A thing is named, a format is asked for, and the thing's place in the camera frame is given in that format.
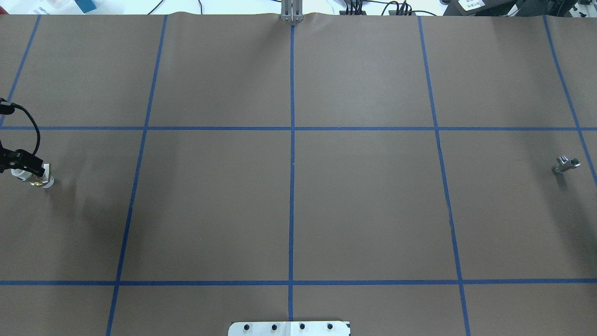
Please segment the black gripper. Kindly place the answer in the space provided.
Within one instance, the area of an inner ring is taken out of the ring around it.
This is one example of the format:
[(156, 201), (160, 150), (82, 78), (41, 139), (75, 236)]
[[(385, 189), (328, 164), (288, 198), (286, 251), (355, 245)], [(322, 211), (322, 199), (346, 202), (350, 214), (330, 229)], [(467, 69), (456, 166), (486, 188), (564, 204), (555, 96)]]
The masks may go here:
[(12, 151), (1, 146), (0, 173), (2, 174), (9, 169), (23, 170), (37, 177), (42, 177), (46, 172), (43, 168), (43, 161), (36, 155), (23, 149)]

